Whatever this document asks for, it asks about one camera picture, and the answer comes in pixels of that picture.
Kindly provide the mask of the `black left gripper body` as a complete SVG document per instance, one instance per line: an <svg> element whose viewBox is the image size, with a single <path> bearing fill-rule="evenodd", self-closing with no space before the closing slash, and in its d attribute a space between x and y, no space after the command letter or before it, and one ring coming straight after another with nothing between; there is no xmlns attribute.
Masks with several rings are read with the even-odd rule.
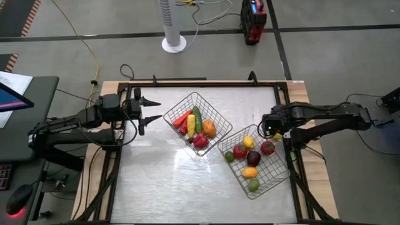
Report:
<svg viewBox="0 0 400 225"><path fill-rule="evenodd" d="M141 94L141 88L135 87L133 89L133 94L134 96L131 99L127 99L122 103L122 107L127 112L126 116L127 118L137 121L138 133L140 136L143 136L145 132L144 132L144 118L142 113L143 97Z"/></svg>

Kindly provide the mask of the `red apple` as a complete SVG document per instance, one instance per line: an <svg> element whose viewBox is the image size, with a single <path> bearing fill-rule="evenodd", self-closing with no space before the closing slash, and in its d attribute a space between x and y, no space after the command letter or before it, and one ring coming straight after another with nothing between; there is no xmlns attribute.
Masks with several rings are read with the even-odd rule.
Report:
<svg viewBox="0 0 400 225"><path fill-rule="evenodd" d="M261 144L261 152L265 155L272 155L275 152L275 145L271 141L264 141Z"/></svg>

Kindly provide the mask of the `dark maroon round fruit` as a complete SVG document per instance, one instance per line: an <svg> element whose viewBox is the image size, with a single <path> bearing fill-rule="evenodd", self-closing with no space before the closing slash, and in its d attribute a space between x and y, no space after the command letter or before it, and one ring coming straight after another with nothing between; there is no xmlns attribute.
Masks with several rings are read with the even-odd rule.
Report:
<svg viewBox="0 0 400 225"><path fill-rule="evenodd" d="M261 155L257 151L249 151L247 154L247 165L256 167L261 160Z"/></svg>

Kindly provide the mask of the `yellow corn cob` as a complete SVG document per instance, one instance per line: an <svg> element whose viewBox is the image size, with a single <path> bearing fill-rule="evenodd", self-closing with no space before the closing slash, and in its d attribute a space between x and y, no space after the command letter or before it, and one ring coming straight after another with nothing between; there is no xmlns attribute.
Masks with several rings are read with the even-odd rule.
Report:
<svg viewBox="0 0 400 225"><path fill-rule="evenodd" d="M187 133L189 138L192 138L194 136L195 126L196 126L196 117L195 115L190 114L187 117Z"/></svg>

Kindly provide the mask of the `red tomato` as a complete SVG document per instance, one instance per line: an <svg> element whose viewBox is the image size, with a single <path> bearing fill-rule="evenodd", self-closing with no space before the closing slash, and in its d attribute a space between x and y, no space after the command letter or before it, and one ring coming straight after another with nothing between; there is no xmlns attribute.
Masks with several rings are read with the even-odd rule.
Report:
<svg viewBox="0 0 400 225"><path fill-rule="evenodd" d="M248 153L246 146L243 144L235 145L232 151L235 159L243 159Z"/></svg>

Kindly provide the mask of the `green cucumber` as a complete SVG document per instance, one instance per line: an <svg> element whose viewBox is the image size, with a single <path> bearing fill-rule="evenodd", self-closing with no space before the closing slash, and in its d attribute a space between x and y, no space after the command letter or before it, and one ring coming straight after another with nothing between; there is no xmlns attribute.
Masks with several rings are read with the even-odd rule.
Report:
<svg viewBox="0 0 400 225"><path fill-rule="evenodd" d="M195 117L195 132L199 134L203 131L203 120L201 112L197 106L194 106L192 109L192 113Z"/></svg>

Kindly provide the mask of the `silver wire basket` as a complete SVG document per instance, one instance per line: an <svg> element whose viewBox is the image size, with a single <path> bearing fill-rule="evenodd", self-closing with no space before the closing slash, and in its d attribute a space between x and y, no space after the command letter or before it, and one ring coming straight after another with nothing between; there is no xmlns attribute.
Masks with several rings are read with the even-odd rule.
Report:
<svg viewBox="0 0 400 225"><path fill-rule="evenodd" d="M262 196L267 191L275 186L281 184L289 177L289 171L284 162L284 149L280 142L265 139L259 135L258 127L252 124L244 129L232 134L231 136L223 139L217 146L221 154L224 156L225 152L232 151L235 145L243 144L243 138L251 136L254 139L255 146L249 151L257 151L261 155L259 164L255 167L258 170L258 175L251 179L245 179L242 176L244 168L249 167L247 163L247 155L243 159L234 159L233 162L228 163L230 170L238 181L240 187L249 199L256 199ZM275 152L272 155L265 155L261 152L261 144L264 141L271 141L275 145ZM249 192L248 184L250 180L257 179L260 183L259 189L255 192Z"/></svg>
<svg viewBox="0 0 400 225"><path fill-rule="evenodd" d="M173 126L173 121L183 115L188 110L193 110L193 107L197 106L201 112L202 123L209 119L216 126L216 136L214 138L207 137L209 144L206 147L195 147L193 143L188 143L188 133L185 136L180 135L179 129ZM208 103L198 92L192 92L179 101L175 106L168 110L163 119L172 128L172 130L181 138L189 148L191 148L197 156L204 156L208 153L216 144L218 144L222 138L225 138L233 128L233 125L228 122L210 103Z"/></svg>

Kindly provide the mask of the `orange yellow mango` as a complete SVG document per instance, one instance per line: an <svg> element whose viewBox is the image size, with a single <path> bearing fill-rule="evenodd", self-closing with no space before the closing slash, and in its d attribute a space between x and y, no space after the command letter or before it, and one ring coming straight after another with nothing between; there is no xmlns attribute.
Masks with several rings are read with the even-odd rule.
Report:
<svg viewBox="0 0 400 225"><path fill-rule="evenodd" d="M258 170L255 167L245 167L242 170L242 176L245 179L255 178L258 175Z"/></svg>

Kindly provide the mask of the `red bell pepper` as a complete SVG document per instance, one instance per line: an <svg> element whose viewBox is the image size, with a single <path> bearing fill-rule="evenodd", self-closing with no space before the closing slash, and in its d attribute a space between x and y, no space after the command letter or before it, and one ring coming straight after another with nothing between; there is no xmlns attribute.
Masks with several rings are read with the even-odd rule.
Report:
<svg viewBox="0 0 400 225"><path fill-rule="evenodd" d="M204 133L199 133L193 140L192 143L196 148L203 148L209 144L209 140Z"/></svg>

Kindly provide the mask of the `white tower fan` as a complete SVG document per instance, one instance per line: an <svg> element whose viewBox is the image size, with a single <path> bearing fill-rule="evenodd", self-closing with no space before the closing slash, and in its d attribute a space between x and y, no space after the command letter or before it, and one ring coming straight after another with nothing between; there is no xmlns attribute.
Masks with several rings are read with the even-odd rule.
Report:
<svg viewBox="0 0 400 225"><path fill-rule="evenodd" d="M186 48L186 39L178 28L178 20L174 15L176 9L174 0L158 0L158 4L165 35L162 48L171 54L183 52Z"/></svg>

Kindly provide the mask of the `black desk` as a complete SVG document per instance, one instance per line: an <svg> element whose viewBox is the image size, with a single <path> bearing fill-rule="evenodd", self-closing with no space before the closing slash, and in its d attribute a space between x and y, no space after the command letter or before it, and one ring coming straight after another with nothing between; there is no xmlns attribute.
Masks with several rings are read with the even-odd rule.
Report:
<svg viewBox="0 0 400 225"><path fill-rule="evenodd" d="M34 77L24 97L34 107L12 112L5 126L0 129L0 162L29 161L34 153L28 146L28 132L48 116L59 78L57 76Z"/></svg>

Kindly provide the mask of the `black device box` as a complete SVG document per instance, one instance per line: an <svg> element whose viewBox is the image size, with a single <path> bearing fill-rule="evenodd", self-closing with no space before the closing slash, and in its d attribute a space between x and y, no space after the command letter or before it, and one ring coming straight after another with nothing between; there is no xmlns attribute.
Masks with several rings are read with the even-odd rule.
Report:
<svg viewBox="0 0 400 225"><path fill-rule="evenodd" d="M381 98L382 106L391 114L400 110L400 87Z"/></svg>

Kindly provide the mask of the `dark floor mat striped edge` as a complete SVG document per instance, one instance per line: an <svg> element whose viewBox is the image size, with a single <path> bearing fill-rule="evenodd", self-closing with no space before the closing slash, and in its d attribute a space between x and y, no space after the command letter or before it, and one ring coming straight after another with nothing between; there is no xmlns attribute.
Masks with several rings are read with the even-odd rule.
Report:
<svg viewBox="0 0 400 225"><path fill-rule="evenodd" d="M18 54L0 54L0 71L11 73L17 63Z"/></svg>
<svg viewBox="0 0 400 225"><path fill-rule="evenodd" d="M26 37L42 0L1 0L0 38Z"/></svg>

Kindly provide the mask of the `black computer mouse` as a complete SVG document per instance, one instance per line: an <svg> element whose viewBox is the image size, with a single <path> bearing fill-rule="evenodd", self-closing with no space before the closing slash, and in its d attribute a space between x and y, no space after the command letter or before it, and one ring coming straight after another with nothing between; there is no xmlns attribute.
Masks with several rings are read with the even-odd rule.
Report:
<svg viewBox="0 0 400 225"><path fill-rule="evenodd" d="M6 213L10 216L18 214L29 201L33 187L31 184L23 184L19 186L7 200Z"/></svg>

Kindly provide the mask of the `black table frame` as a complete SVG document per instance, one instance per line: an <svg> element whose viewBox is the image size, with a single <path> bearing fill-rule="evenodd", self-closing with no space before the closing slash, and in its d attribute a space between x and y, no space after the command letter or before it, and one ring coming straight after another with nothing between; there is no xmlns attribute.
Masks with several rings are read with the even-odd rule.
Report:
<svg viewBox="0 0 400 225"><path fill-rule="evenodd" d="M286 104L292 101L309 102L308 92L304 81L246 81L240 80L205 80L203 78L194 79L170 79L150 81L147 79L137 81L105 81L102 84L100 94L121 94L125 96L130 87L147 88L265 88L274 86L277 89L278 99ZM334 195L329 181L328 170L322 159L317 155L322 153L319 141L311 141L310 148L306 153L299 154L295 170L310 193L315 197L319 205L331 216L338 217L338 210L334 200ZM95 155L96 145L90 144L87 147L84 162L85 173L79 182L80 191L74 202L74 210L71 220L67 225L111 225L111 209L114 205L114 190L116 182L113 181L106 189L105 193L97 203L93 212L88 218L88 206L83 204L84 198L94 201L96 195L103 187L105 180L112 173L117 161L108 153Z"/></svg>

